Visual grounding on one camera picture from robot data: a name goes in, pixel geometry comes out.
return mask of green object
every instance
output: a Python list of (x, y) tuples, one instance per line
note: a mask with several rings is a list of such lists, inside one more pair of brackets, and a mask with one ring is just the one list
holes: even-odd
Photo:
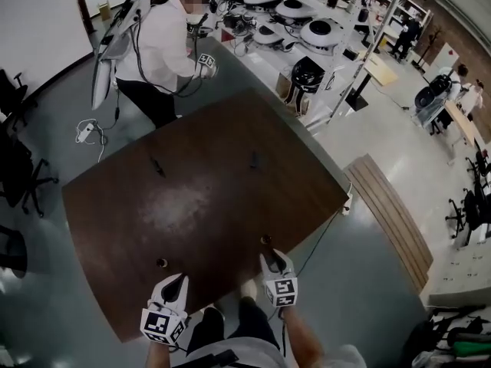
[(463, 342), (453, 344), (453, 351), (457, 357), (476, 356), (479, 354), (490, 354), (491, 343)]

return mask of power strip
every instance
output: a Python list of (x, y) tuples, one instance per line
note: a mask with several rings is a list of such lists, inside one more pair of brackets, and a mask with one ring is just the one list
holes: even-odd
[(79, 143), (85, 142), (85, 140), (93, 130), (94, 130), (94, 125), (92, 123), (87, 124), (87, 126), (78, 134), (77, 141)]

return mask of dark wooden table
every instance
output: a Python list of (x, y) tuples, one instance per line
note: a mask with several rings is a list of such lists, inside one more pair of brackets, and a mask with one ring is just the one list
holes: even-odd
[(140, 336), (157, 282), (188, 274), (191, 314), (259, 273), (264, 234), (289, 252), (347, 200), (253, 90), (129, 144), (63, 197), (84, 273), (123, 342)]

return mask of person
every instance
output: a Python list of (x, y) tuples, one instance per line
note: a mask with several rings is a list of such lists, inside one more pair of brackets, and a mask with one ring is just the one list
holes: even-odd
[(172, 95), (177, 89), (177, 77), (195, 76), (195, 61), (187, 57), (186, 16), (204, 13), (209, 1), (151, 0), (152, 8), (142, 20), (137, 36), (144, 77), (134, 47), (116, 66), (118, 89), (156, 128), (177, 118)]
[[(268, 317), (255, 303), (257, 288), (251, 280), (241, 287), (239, 302), (239, 326), (227, 339), (224, 338), (224, 319), (214, 307), (204, 311), (202, 321), (193, 330), (187, 348), (186, 362), (210, 354), (217, 355), (231, 350), (238, 358), (237, 365), (258, 368), (286, 368), (288, 365), (279, 351), (278, 342)], [(305, 325), (295, 307), (283, 307), (292, 353), (299, 368), (336, 367), (366, 368), (356, 347), (344, 345), (331, 353), (325, 353), (322, 345)], [(146, 368), (169, 368), (169, 348), (152, 342)]]
[(469, 121), (473, 121), (471, 112), (474, 107), (483, 108), (483, 90), (484, 84), (479, 79), (476, 79), (476, 84), (467, 83), (462, 86), (457, 106)]
[(389, 52), (389, 54), (397, 58), (396, 53), (399, 51), (399, 48), (402, 46), (402, 52), (399, 54), (399, 58), (397, 58), (397, 61), (401, 61), (406, 58), (407, 52), (409, 51), (409, 48), (411, 44), (415, 41), (420, 39), (421, 36), (421, 14), (417, 14), (414, 19), (406, 19), (405, 21), (402, 22), (403, 28), (402, 31), (400, 32), (399, 38), (396, 41), (396, 44), (392, 48), (392, 51)]
[[(462, 90), (462, 81), (465, 79), (467, 74), (469, 73), (469, 69), (465, 64), (459, 64), (457, 67), (457, 70), (455, 70), (451, 67), (443, 67), (438, 71), (439, 75), (450, 75), (450, 80), (452, 81), (452, 86), (450, 88), (450, 92), (448, 93), (447, 100), (450, 101), (455, 101), (457, 97), (459, 96), (460, 91)], [(443, 109), (437, 116), (438, 121), (440, 121), (443, 124), (443, 128), (446, 130), (447, 127), (450, 125), (450, 123), (453, 122), (452, 117), (448, 114), (448, 112)], [(435, 129), (438, 127), (436, 124), (433, 122), (432, 123), (432, 134), (435, 133)]]

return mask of white lab coat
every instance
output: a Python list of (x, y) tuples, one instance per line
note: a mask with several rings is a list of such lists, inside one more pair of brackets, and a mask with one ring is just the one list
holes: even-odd
[[(450, 67), (443, 67), (438, 71), (439, 75), (448, 75), (452, 71), (452, 68)], [(458, 83), (452, 83), (452, 87), (450, 88), (450, 92), (448, 94), (448, 100), (450, 101), (455, 101), (457, 99), (457, 96), (459, 95), (460, 91), (462, 90), (462, 86), (460, 85), (460, 76), (457, 74), (457, 72), (452, 72), (450, 75), (450, 80), (452, 82), (458, 82)]]
[[(143, 73), (149, 82), (170, 91), (177, 89), (177, 76), (192, 77), (195, 73), (195, 62), (187, 57), (186, 16), (180, 0), (169, 0), (152, 7), (141, 24), (138, 44)], [(117, 64), (116, 77), (124, 81), (145, 81), (138, 71), (133, 48)], [(168, 93), (160, 87), (157, 89)]]
[(463, 93), (459, 102), (462, 105), (463, 113), (468, 116), (474, 107), (483, 107), (483, 96), (481, 95), (481, 87), (467, 83), (463, 87), (469, 89), (466, 93)]

